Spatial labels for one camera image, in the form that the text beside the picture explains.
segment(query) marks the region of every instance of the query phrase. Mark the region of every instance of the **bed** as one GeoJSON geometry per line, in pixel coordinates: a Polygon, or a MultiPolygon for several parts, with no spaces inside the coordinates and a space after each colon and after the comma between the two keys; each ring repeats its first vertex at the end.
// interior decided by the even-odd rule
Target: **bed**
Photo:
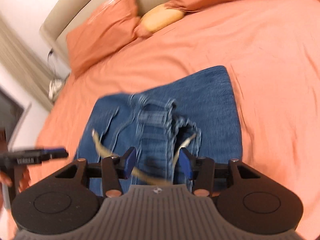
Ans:
{"type": "MultiPolygon", "coordinates": [[[[59,0],[41,27],[68,63],[66,35],[106,0],[59,0]]],[[[142,16],[168,0],[137,0],[142,16]]],[[[221,3],[138,38],[78,78],[71,73],[37,140],[64,146],[68,160],[31,167],[36,183],[74,158],[98,98],[137,93],[224,65],[241,124],[243,161],[295,192],[297,232],[320,234],[320,0],[221,3]]]]}

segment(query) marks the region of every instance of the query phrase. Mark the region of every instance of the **beige headboard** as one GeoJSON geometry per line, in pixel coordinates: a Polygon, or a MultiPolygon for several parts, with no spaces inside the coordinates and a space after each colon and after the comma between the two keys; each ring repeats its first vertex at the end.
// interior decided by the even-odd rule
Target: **beige headboard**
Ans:
{"type": "MultiPolygon", "coordinates": [[[[40,34],[66,63],[66,35],[86,20],[92,11],[107,0],[59,0],[40,28],[40,34]]],[[[137,0],[139,15],[168,0],[137,0]]]]}

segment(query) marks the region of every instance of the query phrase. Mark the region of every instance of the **black round pad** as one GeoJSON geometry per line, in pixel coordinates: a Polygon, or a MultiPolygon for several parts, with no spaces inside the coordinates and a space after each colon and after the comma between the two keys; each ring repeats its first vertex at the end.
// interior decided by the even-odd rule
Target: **black round pad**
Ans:
{"type": "Polygon", "coordinates": [[[242,179],[217,199],[220,215],[244,231],[274,235],[295,229],[303,206],[291,191],[271,180],[242,179]]]}
{"type": "Polygon", "coordinates": [[[281,205],[280,199],[268,192],[253,192],[243,199],[244,206],[258,214],[275,212],[281,205]]]}
{"type": "Polygon", "coordinates": [[[97,196],[68,179],[38,183],[18,194],[12,216],[20,229],[42,235],[75,230],[89,222],[99,210],[97,196]]]}
{"type": "Polygon", "coordinates": [[[48,192],[40,195],[34,201],[35,208],[44,214],[56,214],[66,210],[71,205],[71,198],[60,192],[48,192]]]}

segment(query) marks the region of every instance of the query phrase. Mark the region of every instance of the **cable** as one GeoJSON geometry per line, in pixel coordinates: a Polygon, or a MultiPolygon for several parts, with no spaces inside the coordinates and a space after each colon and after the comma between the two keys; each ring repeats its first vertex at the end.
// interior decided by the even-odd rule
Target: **cable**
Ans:
{"type": "Polygon", "coordinates": [[[48,57],[47,57],[47,66],[52,70],[53,72],[53,79],[56,79],[57,73],[56,73],[56,66],[53,64],[54,68],[51,66],[49,59],[50,56],[53,54],[53,49],[50,49],[49,53],[48,53],[48,57]]]}
{"type": "MultiPolygon", "coordinates": [[[[173,161],[172,161],[172,169],[174,170],[178,158],[179,158],[179,151],[181,148],[183,147],[187,147],[190,142],[196,137],[196,134],[194,133],[191,137],[187,138],[178,148],[178,150],[176,151],[174,157],[173,157],[173,161]]],[[[103,158],[107,158],[110,157],[112,155],[117,156],[116,154],[114,154],[113,152],[111,152],[109,149],[105,148],[99,140],[99,135],[95,130],[92,130],[92,139],[93,142],[95,144],[96,147],[96,151],[98,153],[99,156],[103,157],[103,158]]],[[[148,176],[147,174],[145,174],[143,171],[138,170],[136,167],[133,168],[132,173],[133,176],[137,177],[138,179],[146,182],[149,185],[157,185],[157,186],[165,186],[165,185],[172,185],[172,183],[166,179],[158,179],[158,178],[153,178],[151,176],[148,176]]]]}

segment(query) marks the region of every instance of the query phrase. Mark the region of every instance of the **white curtain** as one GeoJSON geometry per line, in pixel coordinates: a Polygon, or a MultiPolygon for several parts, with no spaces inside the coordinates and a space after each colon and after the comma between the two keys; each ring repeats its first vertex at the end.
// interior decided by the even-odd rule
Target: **white curtain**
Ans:
{"type": "Polygon", "coordinates": [[[48,111],[52,71],[28,48],[0,15],[0,63],[48,111]]]}

